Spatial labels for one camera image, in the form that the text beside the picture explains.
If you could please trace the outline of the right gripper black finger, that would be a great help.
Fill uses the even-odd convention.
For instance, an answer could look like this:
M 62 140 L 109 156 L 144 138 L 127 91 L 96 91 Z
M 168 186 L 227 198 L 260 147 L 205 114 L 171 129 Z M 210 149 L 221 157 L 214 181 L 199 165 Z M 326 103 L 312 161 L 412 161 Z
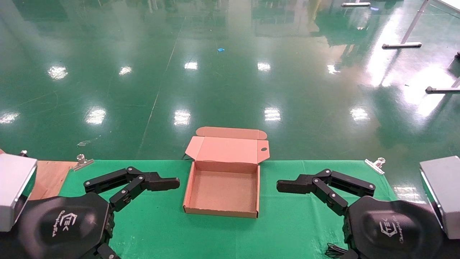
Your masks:
M 280 193 L 314 194 L 338 216 L 344 216 L 348 202 L 338 195 L 333 188 L 358 197 L 371 196 L 375 185 L 331 169 L 324 169 L 315 175 L 300 174 L 296 180 L 278 180 L 277 191 Z

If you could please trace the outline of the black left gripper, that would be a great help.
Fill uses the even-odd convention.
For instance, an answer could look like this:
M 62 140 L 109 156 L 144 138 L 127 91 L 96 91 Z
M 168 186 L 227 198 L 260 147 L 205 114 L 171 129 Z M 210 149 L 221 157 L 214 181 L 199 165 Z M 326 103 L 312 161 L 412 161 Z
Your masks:
M 85 181 L 85 195 L 30 201 L 16 223 L 16 258 L 120 259 L 109 246 L 111 211 L 119 212 L 145 190 L 179 186 L 178 178 L 162 178 L 157 172 L 130 166 Z M 121 190 L 109 203 L 98 195 L 117 187 Z

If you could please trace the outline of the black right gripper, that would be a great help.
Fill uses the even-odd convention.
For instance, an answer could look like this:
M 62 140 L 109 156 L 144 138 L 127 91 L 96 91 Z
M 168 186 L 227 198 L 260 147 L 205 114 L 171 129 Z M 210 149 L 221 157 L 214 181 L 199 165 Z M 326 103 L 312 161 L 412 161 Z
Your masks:
M 344 217 L 349 250 L 340 259 L 433 259 L 444 233 L 429 205 L 365 196 Z

